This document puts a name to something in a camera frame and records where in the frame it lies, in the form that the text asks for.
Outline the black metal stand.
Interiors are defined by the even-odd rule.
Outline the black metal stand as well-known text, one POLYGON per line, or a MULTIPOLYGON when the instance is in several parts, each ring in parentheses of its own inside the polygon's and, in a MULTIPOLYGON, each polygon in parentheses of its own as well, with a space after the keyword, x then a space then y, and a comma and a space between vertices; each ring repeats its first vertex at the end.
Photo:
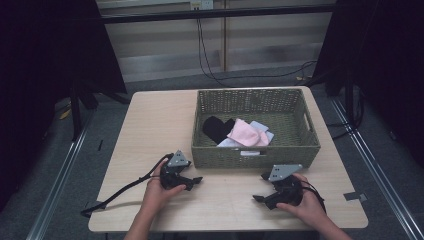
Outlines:
POLYGON ((70 107, 73 122, 73 141, 81 135, 83 124, 81 121, 81 113, 79 104, 82 103, 88 110, 95 110, 99 103, 95 97, 95 93, 100 93, 121 104, 129 104, 130 100, 120 96, 118 93, 107 90, 105 87, 94 83, 91 80, 74 80, 70 87, 70 107))
POLYGON ((344 76, 333 77, 325 84, 325 91, 329 97, 336 97, 343 93, 344 108, 343 116, 345 117, 340 123, 330 124, 330 127, 343 127, 345 131, 336 136, 333 140, 340 139, 347 135, 354 134, 362 123, 364 116, 364 99, 362 92, 355 97, 354 79, 350 71, 344 76))

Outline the grey tape piece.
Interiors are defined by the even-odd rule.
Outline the grey tape piece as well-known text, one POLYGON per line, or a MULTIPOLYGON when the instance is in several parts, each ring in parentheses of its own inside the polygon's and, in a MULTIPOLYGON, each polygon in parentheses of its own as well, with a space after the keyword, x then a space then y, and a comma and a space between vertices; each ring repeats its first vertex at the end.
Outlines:
POLYGON ((349 192, 343 194, 346 201, 358 200, 359 202, 364 202, 368 200, 368 197, 365 193, 358 192, 349 192))

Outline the pink sock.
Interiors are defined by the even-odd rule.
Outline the pink sock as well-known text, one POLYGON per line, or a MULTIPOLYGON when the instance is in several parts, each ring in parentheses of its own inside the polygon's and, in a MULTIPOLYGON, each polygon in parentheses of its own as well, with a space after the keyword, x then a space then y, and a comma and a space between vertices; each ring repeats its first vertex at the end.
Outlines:
POLYGON ((263 131, 250 126, 250 123, 247 123, 242 119, 237 119, 233 129, 227 137, 246 147, 268 146, 270 142, 268 141, 266 134, 263 131))

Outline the black curtain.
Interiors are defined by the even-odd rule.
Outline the black curtain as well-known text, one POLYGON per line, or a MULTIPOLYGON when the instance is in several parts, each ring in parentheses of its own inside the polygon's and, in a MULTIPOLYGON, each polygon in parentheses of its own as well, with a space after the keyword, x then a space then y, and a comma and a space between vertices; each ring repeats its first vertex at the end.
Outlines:
POLYGON ((33 167, 55 104, 126 87, 96 0, 0 0, 0 212, 33 167))
POLYGON ((313 77, 336 95, 347 81, 424 168, 424 0, 335 0, 313 77))

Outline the wall power socket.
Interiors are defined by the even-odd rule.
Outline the wall power socket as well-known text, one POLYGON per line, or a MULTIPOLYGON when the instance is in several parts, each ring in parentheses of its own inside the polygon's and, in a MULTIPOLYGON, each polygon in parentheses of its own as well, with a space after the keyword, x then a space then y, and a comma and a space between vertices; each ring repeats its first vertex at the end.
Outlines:
POLYGON ((190 8, 192 10, 213 10, 213 0, 190 0, 190 8))

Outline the black horizontal bar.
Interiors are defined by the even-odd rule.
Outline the black horizontal bar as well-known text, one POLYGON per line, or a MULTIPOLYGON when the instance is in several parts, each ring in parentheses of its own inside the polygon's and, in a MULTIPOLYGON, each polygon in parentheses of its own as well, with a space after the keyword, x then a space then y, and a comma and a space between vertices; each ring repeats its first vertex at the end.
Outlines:
POLYGON ((217 10, 189 10, 181 12, 165 12, 152 14, 106 15, 99 19, 103 24, 156 22, 189 19, 210 19, 225 17, 250 17, 266 15, 309 14, 333 12, 335 4, 283 6, 267 8, 237 8, 217 10))

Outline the metal floor rail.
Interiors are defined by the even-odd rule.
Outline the metal floor rail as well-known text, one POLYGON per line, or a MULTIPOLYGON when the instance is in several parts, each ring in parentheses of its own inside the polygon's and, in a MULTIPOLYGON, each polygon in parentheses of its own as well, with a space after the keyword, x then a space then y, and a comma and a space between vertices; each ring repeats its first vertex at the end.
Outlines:
POLYGON ((60 171, 58 172, 54 184, 50 189, 48 197, 46 198, 41 210, 39 211, 35 222, 33 223, 30 232, 26 237, 26 240, 43 240, 54 212, 58 206, 60 196, 68 181, 73 165, 85 141, 87 129, 92 122, 94 114, 94 110, 90 110, 88 112, 87 118, 83 122, 81 132, 77 135, 77 138, 72 141, 60 171))
POLYGON ((377 183, 380 191, 389 204, 392 212, 396 216, 403 230, 410 240, 424 240, 424 231, 418 225, 415 217, 412 215, 404 201, 401 199, 383 169, 376 160, 366 141, 363 139, 359 130, 353 127, 348 121, 347 110, 343 107, 340 100, 332 99, 331 103, 342 126, 347 130, 351 141, 359 151, 365 165, 377 183))

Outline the person's left hand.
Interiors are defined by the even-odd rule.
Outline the person's left hand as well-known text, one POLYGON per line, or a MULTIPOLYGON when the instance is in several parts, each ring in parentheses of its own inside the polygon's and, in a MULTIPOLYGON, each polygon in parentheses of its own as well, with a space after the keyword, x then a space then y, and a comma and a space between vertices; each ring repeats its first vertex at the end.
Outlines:
POLYGON ((153 176, 146 185, 142 200, 141 211, 149 214, 157 214, 167 202, 186 189, 185 185, 178 185, 171 189, 165 189, 161 184, 160 172, 165 164, 163 160, 154 170, 153 176))

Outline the black sock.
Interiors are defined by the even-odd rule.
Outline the black sock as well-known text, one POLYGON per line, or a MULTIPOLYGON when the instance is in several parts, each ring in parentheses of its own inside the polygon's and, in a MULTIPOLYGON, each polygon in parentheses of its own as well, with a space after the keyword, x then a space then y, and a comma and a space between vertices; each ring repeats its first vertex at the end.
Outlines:
POLYGON ((221 119, 211 116, 204 121, 202 131, 213 142, 220 144, 227 138, 234 125, 235 121, 232 118, 223 122, 221 119))

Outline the green woven basket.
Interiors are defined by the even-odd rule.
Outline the green woven basket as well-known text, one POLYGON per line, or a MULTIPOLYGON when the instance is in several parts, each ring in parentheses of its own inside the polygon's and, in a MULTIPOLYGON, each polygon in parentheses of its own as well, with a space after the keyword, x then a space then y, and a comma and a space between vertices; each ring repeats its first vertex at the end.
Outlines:
POLYGON ((192 134, 192 158, 198 168, 270 168, 275 164, 310 167, 320 150, 304 91, 300 88, 200 90, 192 134), (203 132, 214 116, 267 126, 274 138, 264 147, 220 147, 203 132))

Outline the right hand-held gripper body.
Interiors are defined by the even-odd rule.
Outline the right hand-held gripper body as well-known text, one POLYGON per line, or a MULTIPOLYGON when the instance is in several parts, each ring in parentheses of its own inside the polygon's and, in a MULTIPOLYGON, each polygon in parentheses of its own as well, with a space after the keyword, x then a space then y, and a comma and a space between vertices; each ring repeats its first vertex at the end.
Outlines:
POLYGON ((269 172, 261 175, 263 180, 274 186, 275 198, 279 203, 298 205, 302 199, 302 184, 294 176, 294 173, 302 169, 301 164, 279 164, 274 165, 269 172))

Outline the person's right hand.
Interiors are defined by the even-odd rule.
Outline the person's right hand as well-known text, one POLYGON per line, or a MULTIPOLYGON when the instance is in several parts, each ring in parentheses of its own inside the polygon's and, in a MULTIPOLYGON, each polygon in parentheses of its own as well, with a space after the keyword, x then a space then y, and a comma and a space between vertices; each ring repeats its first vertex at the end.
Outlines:
POLYGON ((329 218, 323 210, 317 196, 309 191, 303 190, 302 201, 298 206, 286 203, 277 203, 276 207, 293 214, 306 225, 318 230, 329 218))

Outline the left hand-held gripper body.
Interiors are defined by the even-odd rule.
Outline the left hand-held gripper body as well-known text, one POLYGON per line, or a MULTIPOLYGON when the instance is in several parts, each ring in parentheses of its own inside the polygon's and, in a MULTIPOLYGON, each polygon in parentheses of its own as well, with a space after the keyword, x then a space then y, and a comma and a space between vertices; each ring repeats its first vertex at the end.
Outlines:
POLYGON ((161 185, 165 189, 172 189, 179 185, 184 185, 183 176, 180 173, 191 165, 181 150, 177 150, 168 157, 160 170, 161 185))

